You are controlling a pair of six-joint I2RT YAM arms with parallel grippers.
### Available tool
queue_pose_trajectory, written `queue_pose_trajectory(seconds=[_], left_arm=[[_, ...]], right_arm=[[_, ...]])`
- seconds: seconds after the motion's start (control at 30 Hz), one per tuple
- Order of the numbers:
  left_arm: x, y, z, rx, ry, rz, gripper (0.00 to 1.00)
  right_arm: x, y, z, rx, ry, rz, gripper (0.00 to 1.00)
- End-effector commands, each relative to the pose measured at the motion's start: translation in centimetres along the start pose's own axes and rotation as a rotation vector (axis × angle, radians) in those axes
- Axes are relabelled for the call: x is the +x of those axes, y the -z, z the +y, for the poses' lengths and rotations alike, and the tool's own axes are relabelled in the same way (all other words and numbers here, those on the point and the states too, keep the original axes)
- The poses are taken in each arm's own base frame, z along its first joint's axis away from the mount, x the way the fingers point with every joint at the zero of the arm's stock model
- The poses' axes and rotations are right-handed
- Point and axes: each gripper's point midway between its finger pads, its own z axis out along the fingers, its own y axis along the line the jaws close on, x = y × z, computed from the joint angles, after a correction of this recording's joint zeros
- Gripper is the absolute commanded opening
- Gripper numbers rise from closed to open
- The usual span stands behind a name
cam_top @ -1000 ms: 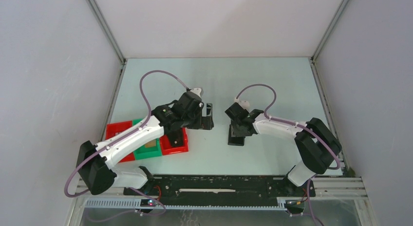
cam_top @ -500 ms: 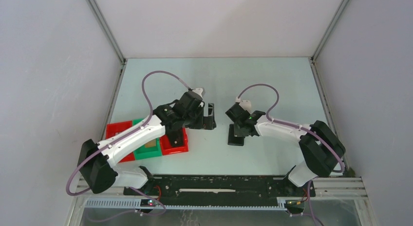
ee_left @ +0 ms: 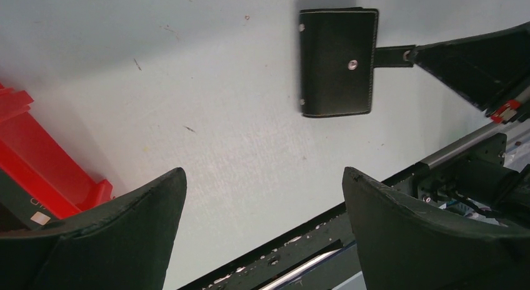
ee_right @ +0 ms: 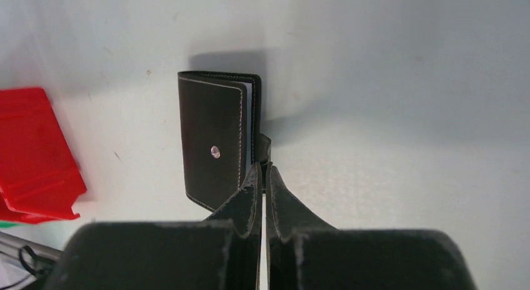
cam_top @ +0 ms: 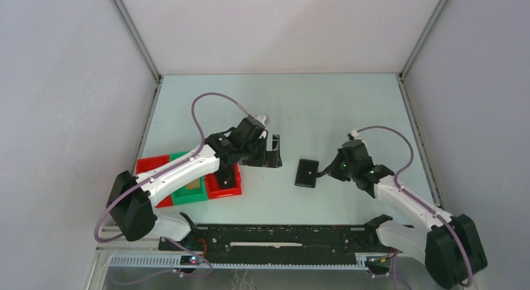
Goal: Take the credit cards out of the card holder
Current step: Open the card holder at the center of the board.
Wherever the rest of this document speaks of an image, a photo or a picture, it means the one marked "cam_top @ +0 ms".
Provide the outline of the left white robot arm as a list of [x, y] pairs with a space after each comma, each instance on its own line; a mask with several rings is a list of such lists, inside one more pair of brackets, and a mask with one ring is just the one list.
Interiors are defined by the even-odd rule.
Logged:
[[204, 137], [196, 149], [137, 176], [129, 171], [117, 175], [107, 210], [129, 242], [153, 236], [169, 238], [182, 250], [198, 241], [186, 214], [167, 217], [156, 206], [186, 184], [235, 164], [257, 168], [280, 168], [280, 136], [269, 134], [265, 115], [245, 117], [236, 127]]

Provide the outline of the black leather card holder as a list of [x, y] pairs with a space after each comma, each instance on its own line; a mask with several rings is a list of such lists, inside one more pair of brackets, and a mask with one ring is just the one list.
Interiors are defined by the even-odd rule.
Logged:
[[318, 178], [319, 161], [300, 159], [294, 185], [301, 188], [315, 188]]

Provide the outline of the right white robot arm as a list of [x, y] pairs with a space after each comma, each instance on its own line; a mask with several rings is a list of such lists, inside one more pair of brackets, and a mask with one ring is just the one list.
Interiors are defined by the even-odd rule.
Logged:
[[487, 268], [488, 259], [474, 221], [465, 214], [452, 215], [414, 194], [391, 169], [373, 163], [362, 140], [345, 142], [319, 175], [353, 182], [409, 221], [409, 226], [403, 226], [389, 216], [379, 216], [376, 227], [363, 235], [369, 250], [380, 251], [387, 246], [411, 256], [444, 289], [468, 286], [476, 273]]

